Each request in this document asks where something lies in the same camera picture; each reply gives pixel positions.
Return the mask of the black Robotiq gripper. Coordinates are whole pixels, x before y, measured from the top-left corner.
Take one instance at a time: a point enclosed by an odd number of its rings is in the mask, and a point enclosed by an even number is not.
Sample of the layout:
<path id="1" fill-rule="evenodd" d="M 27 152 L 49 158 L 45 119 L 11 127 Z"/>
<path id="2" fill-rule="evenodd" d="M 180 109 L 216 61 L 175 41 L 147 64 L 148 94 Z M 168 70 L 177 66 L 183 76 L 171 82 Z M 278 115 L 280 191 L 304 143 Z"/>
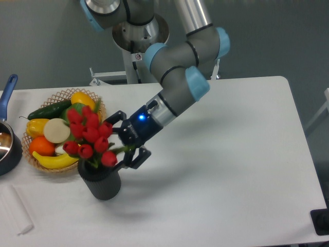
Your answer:
<path id="1" fill-rule="evenodd" d="M 123 160 L 115 165 L 112 171 L 122 168 L 138 169 L 151 156 L 151 151 L 141 146 L 163 129 L 147 108 L 138 109 L 128 119 L 126 114 L 119 110 L 103 122 L 112 125 L 113 133 L 119 133 L 119 138 L 125 146 L 134 145 L 137 148 L 125 152 Z"/>

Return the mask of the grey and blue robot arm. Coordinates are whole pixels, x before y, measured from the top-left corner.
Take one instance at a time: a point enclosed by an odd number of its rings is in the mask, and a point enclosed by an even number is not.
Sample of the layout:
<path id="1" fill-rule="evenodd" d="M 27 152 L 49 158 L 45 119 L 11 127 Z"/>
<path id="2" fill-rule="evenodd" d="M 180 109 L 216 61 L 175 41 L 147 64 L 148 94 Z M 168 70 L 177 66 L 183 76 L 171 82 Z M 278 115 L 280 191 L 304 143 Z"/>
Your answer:
<path id="1" fill-rule="evenodd" d="M 138 168 L 149 156 L 144 144 L 199 101 L 210 85 L 199 66 L 220 59 L 230 49 L 226 31 L 213 25 L 204 1 L 176 1 L 186 41 L 169 47 L 169 28 L 155 13 L 154 1 L 80 1 L 87 20 L 97 31 L 111 28 L 116 45 L 125 52 L 128 82 L 156 80 L 161 91 L 133 115 L 110 116 L 126 147 L 115 169 Z"/>

